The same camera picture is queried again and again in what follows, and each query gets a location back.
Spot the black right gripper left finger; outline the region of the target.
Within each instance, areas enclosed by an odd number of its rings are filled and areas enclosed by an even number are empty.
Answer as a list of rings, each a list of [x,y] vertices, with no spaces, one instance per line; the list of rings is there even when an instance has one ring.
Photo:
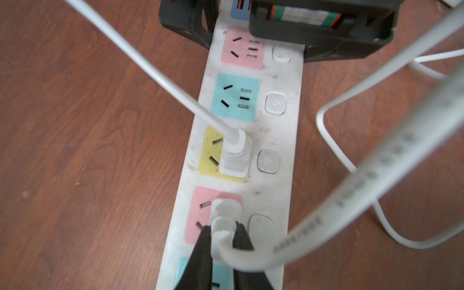
[[[213,259],[211,257],[211,227],[203,226],[176,290],[211,290]]]

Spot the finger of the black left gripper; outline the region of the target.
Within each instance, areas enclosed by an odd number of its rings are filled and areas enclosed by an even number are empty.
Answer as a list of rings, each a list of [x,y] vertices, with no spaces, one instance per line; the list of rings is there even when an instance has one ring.
[[[161,25],[206,49],[210,49],[219,14],[217,0],[162,0]]]

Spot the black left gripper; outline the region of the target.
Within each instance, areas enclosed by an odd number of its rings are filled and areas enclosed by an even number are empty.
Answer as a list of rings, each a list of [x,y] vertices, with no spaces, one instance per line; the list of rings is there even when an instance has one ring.
[[[250,33],[304,45],[304,62],[364,59],[389,44],[402,1],[251,1]]]

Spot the white multicolour power strip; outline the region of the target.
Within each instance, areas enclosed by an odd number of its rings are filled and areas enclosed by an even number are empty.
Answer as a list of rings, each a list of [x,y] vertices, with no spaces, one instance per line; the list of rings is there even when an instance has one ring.
[[[288,230],[303,46],[250,34],[250,1],[222,1],[199,103],[252,141],[248,174],[221,174],[223,136],[193,121],[157,288],[172,290],[186,269],[201,228],[223,199],[241,204],[240,223],[264,250]]]

